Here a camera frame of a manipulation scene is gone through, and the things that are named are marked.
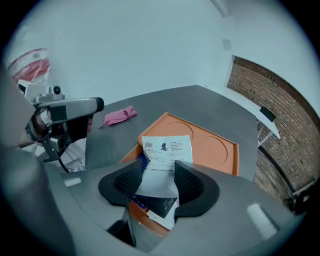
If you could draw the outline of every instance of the paper receipt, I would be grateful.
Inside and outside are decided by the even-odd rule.
[[[192,148],[186,136],[143,136],[143,153],[148,165],[136,194],[157,198],[178,198],[174,182],[175,161],[192,163]]]

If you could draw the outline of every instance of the black cable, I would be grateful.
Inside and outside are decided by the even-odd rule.
[[[64,163],[61,161],[61,158],[59,158],[59,163],[61,165],[61,167],[65,170],[66,173],[69,173],[69,170],[65,167]]]

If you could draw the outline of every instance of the white wall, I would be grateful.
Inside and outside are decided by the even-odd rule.
[[[8,62],[48,47],[69,97],[99,96],[108,104],[226,79],[219,72],[228,59],[224,22],[210,0],[45,1],[27,21],[31,32],[21,40],[19,30]]]
[[[272,0],[229,0],[234,18],[232,54],[276,73],[320,116],[320,65],[299,24]]]

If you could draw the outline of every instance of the orange box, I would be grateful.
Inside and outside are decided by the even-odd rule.
[[[137,145],[120,161],[130,162],[143,152],[142,136],[182,136],[189,135],[192,147],[192,161],[227,174],[239,175],[239,145],[193,123],[164,113],[150,125],[137,139]],[[143,210],[131,201],[129,212],[143,226],[165,237],[170,230],[161,226],[147,216],[148,209]]]

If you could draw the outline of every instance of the gray surface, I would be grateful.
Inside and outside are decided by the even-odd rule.
[[[79,206],[103,230],[110,228],[122,219],[125,208],[111,205],[99,192],[100,180],[129,163],[117,164],[89,171],[77,171],[61,174],[64,181],[79,178],[81,183],[69,186],[68,189]]]
[[[108,174],[118,169],[119,166],[115,165],[106,168],[105,171],[106,174]],[[97,220],[92,219],[92,216],[83,211],[79,202],[69,193],[68,188],[65,186],[61,175],[54,165],[47,164],[46,173],[55,203],[72,235],[77,256],[147,255],[116,239],[113,235],[101,228],[97,224]],[[105,218],[113,215],[112,207],[110,204],[105,204],[105,209],[107,210],[103,211]]]
[[[203,215],[178,218],[174,228],[151,254],[232,255],[248,250],[263,242],[246,211],[254,203],[258,203],[280,228],[293,220],[289,210],[252,182],[201,165],[184,164],[182,166],[193,167],[213,178],[220,188],[220,196]]]
[[[154,247],[150,255],[232,255],[249,250],[263,242],[258,229],[253,224],[246,209],[253,203],[260,204],[272,221],[281,229],[290,221],[293,215],[278,201],[264,193],[252,182],[232,175],[225,174],[201,165],[182,163],[182,166],[192,167],[213,178],[219,188],[220,195],[216,204],[206,213],[199,217],[178,218],[174,228],[164,238],[149,237],[150,232],[143,232],[139,223],[134,222],[132,227],[135,237],[143,237],[137,242],[137,248],[128,246],[119,241],[98,224],[97,216],[92,214],[101,211],[102,216],[110,216],[116,220],[121,219],[122,214],[114,211],[113,207],[105,202],[95,206],[91,204],[90,210],[83,208],[83,197],[87,201],[93,197],[100,196],[89,193],[88,187],[81,186],[79,190],[66,188],[60,174],[54,166],[47,166],[49,184],[60,213],[65,220],[73,241],[77,255],[144,255],[150,247]],[[106,174],[116,171],[119,164],[104,168]],[[98,172],[86,171],[86,180],[96,180],[95,176],[102,174],[103,169]]]
[[[130,105],[137,116],[98,129],[106,114]],[[138,136],[165,112],[238,143],[239,175],[253,180],[258,155],[256,117],[224,96],[198,85],[151,92],[105,106],[94,115],[86,140],[86,169],[119,163],[137,144]]]

